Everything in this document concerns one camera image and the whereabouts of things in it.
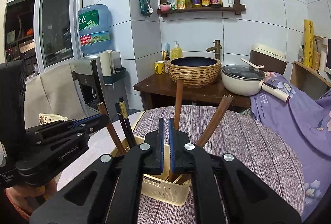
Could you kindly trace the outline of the left hand yellow nails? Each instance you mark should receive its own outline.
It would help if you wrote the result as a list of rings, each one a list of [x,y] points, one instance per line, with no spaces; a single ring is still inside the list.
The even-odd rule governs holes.
[[[57,192],[57,182],[52,179],[41,187],[32,187],[28,184],[19,184],[5,189],[5,194],[10,203],[15,208],[15,212],[19,214],[25,221],[30,220],[30,216],[34,209],[27,198],[36,198],[41,196],[45,200],[50,199]]]

